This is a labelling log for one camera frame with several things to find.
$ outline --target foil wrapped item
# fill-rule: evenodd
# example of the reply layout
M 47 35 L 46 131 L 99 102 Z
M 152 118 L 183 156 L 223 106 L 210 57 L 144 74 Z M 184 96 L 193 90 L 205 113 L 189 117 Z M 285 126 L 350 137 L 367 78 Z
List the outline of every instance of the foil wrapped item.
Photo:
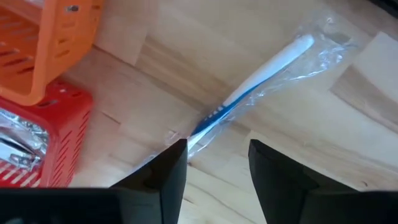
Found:
M 44 159 L 48 143 L 44 128 L 0 108 L 0 159 L 32 170 Z

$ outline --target red basket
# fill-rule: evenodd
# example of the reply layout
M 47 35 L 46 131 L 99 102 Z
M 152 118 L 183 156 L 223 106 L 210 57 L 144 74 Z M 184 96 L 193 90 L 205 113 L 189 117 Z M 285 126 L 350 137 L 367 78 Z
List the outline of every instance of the red basket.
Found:
M 91 95 L 61 79 L 49 83 L 43 100 L 20 106 L 0 98 L 0 108 L 43 127 L 49 133 L 44 162 L 27 172 L 0 161 L 0 187 L 67 187 L 85 136 L 93 106 Z

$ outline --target toothbrush handle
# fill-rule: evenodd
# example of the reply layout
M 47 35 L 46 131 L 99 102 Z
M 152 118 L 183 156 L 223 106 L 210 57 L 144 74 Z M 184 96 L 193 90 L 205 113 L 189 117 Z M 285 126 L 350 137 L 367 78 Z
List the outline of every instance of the toothbrush handle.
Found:
M 288 64 L 292 63 L 314 44 L 312 35 L 304 35 L 286 46 L 277 55 L 273 56 L 268 62 L 263 64 L 249 78 L 247 78 L 223 103 L 228 106 L 235 102 L 239 97 L 255 86 L 258 86 L 268 78 L 281 71 Z

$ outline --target wooden surface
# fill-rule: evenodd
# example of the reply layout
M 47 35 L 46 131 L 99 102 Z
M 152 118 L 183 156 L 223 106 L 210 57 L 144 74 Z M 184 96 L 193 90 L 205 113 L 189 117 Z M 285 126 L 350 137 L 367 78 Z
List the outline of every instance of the wooden surface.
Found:
M 164 0 L 151 7 L 143 2 L 107 1 L 96 44 L 113 56 L 94 49 L 67 75 L 96 101 L 72 186 L 107 187 L 164 150 L 170 136 L 189 133 L 202 112 L 289 42 L 312 9 L 338 11 L 342 29 L 359 45 L 380 30 L 398 39 L 396 19 L 365 0 Z M 155 15 L 135 6 L 155 9 Z M 394 82 L 388 82 L 393 73 L 384 73 L 384 82 L 368 76 L 388 71 L 375 43 L 380 44 L 372 42 L 354 65 L 391 105 L 397 99 Z M 355 54 L 330 72 L 263 98 L 198 153 L 188 167 L 180 223 L 264 223 L 248 169 L 250 138 L 357 189 L 396 189 L 396 133 L 335 91 Z M 359 68 L 365 65 L 376 73 L 364 74 Z M 391 108 L 377 112 L 394 114 Z

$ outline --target toothbrush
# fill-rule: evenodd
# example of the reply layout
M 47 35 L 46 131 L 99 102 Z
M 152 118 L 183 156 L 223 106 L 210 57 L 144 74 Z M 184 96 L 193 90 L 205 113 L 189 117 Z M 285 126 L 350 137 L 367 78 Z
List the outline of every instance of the toothbrush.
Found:
M 188 138 L 190 150 L 202 137 L 222 121 L 235 107 L 259 85 L 292 63 L 314 44 L 312 35 L 303 35 L 286 46 L 247 78 L 216 110 L 201 120 Z

